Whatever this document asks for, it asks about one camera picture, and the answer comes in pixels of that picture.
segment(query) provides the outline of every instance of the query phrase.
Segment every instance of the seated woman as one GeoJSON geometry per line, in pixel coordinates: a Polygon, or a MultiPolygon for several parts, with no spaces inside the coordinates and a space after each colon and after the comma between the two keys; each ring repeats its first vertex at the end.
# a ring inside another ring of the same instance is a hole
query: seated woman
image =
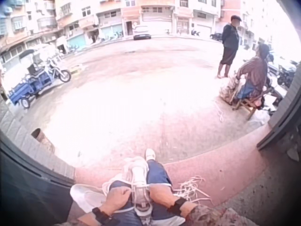
{"type": "Polygon", "coordinates": [[[236,98],[256,98],[263,92],[263,87],[267,82],[269,47],[266,44],[259,44],[256,48],[256,56],[243,64],[237,72],[236,78],[246,75],[246,83],[238,92],[236,98]]]}

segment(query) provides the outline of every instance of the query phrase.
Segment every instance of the red pavement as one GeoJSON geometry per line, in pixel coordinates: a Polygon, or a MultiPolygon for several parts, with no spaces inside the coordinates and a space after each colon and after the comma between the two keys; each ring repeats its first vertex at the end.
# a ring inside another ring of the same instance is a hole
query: red pavement
{"type": "MultiPolygon", "coordinates": [[[[174,184],[199,175],[206,181],[199,188],[212,197],[214,206],[227,201],[251,184],[269,165],[269,160],[256,149],[256,144],[268,133],[265,125],[246,136],[223,147],[182,161],[165,164],[174,184]]],[[[76,182],[101,186],[115,176],[120,169],[109,169],[94,165],[76,170],[76,182]]]]}

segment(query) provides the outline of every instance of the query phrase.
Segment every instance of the wooden chair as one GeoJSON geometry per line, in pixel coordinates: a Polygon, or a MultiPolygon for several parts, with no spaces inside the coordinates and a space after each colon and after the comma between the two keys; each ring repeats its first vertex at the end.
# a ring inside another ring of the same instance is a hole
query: wooden chair
{"type": "Polygon", "coordinates": [[[255,100],[258,100],[259,98],[261,98],[263,95],[269,93],[272,91],[272,87],[268,88],[266,91],[263,91],[259,96],[252,98],[252,100],[245,98],[245,99],[240,99],[236,106],[233,107],[233,110],[237,110],[240,106],[245,107],[250,113],[247,117],[247,120],[250,120],[250,118],[253,116],[253,114],[255,113],[257,106],[254,104],[255,100]]]}

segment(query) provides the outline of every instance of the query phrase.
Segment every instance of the standing man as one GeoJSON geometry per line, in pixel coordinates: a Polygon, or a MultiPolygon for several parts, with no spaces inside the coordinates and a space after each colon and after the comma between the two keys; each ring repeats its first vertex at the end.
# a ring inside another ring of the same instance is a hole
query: standing man
{"type": "Polygon", "coordinates": [[[218,78],[221,78],[221,71],[224,65],[226,65],[225,77],[228,76],[231,64],[238,50],[239,35],[236,28],[239,26],[240,22],[241,18],[239,16],[233,15],[231,16],[231,24],[227,24],[226,26],[224,26],[224,30],[222,32],[222,43],[224,45],[224,53],[222,55],[222,60],[218,67],[218,78]]]}

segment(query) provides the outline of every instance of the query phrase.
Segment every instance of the white car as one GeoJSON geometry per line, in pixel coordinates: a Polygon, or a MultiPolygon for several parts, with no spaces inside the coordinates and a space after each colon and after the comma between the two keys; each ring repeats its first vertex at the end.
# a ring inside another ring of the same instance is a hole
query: white car
{"type": "Polygon", "coordinates": [[[137,25],[134,32],[134,40],[138,39],[151,39],[151,35],[149,32],[149,27],[145,25],[137,25]]]}

